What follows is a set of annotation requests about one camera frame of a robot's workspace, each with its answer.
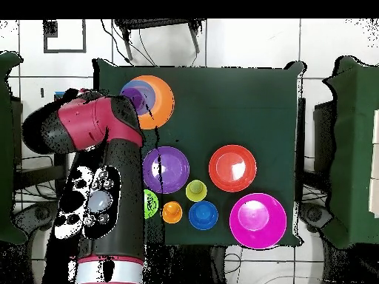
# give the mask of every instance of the yellow bowl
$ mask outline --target yellow bowl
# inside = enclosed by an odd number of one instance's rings
[[[207,186],[200,180],[193,180],[186,187],[186,196],[189,200],[197,203],[207,196]]]

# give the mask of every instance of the dark green table surface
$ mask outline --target dark green table surface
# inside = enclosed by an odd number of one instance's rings
[[[158,129],[158,146],[174,146],[188,158],[189,180],[199,179],[208,188],[208,200],[219,212],[216,225],[208,231],[193,228],[188,211],[193,204],[185,196],[185,186],[169,195],[159,195],[162,203],[178,201],[183,210],[179,223],[165,224],[165,243],[172,245],[236,245],[229,229],[229,214],[244,195],[263,192],[275,197],[285,208],[286,233],[279,244],[299,245],[292,234],[294,206],[295,130],[297,121],[297,78],[301,62],[288,69],[117,67],[97,59],[94,87],[117,95],[131,79],[154,75],[166,81],[175,97],[171,119]],[[142,157],[155,147],[154,130],[145,130]],[[223,145],[238,144],[252,152],[257,175],[242,192],[218,189],[208,174],[209,159]],[[149,242],[162,239],[159,214],[146,222]]]

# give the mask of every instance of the white tile floor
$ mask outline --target white tile floor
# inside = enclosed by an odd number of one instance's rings
[[[80,23],[79,20],[71,21],[73,27],[70,28],[70,21],[58,21],[61,36],[49,38],[49,48],[77,48],[81,42],[81,32],[77,28]],[[104,20],[110,33],[111,24],[111,20]],[[0,21],[0,50],[16,51],[24,59],[20,67],[12,69],[8,81],[13,94],[20,95],[24,102],[24,116],[52,101],[55,91],[90,87],[92,58],[127,65],[111,37],[104,32],[100,20],[86,20],[86,25],[87,53],[44,54],[42,21]],[[113,34],[118,49],[126,56],[124,43],[115,31]],[[141,37],[157,65],[189,66],[195,59],[195,48],[186,24],[142,30]],[[200,53],[194,66],[284,67],[290,61],[306,63],[303,97],[306,98],[305,153],[309,157],[314,156],[313,108],[332,100],[332,93],[322,79],[332,74],[335,59],[341,55],[353,55],[367,64],[379,63],[378,27],[369,19],[209,19],[203,23],[197,38]],[[132,31],[131,42],[146,54],[138,31]],[[148,65],[135,48],[131,48],[133,63]],[[35,155],[26,147],[23,147],[23,153],[25,157]],[[40,166],[40,163],[35,160],[34,166]],[[313,169],[312,159],[305,160],[305,168]],[[33,244],[34,258],[44,258],[48,235],[49,232],[37,234]],[[229,247],[228,253],[235,252],[243,262],[237,271],[227,275],[228,283],[319,284],[323,271],[321,239],[318,234],[310,234],[300,221],[298,235],[303,239],[303,245],[297,248],[242,251],[239,246]],[[227,260],[233,258],[235,256],[229,255]],[[229,270],[237,265],[236,261],[225,262]],[[44,261],[33,261],[39,282],[43,267]]]

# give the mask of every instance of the small blue bowl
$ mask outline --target small blue bowl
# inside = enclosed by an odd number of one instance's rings
[[[192,226],[202,231],[211,229],[218,219],[218,211],[215,205],[205,200],[195,203],[188,215]]]

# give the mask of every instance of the green bowl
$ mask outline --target green bowl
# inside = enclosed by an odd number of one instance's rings
[[[149,189],[144,189],[144,211],[145,219],[149,219],[158,211],[158,197]]]

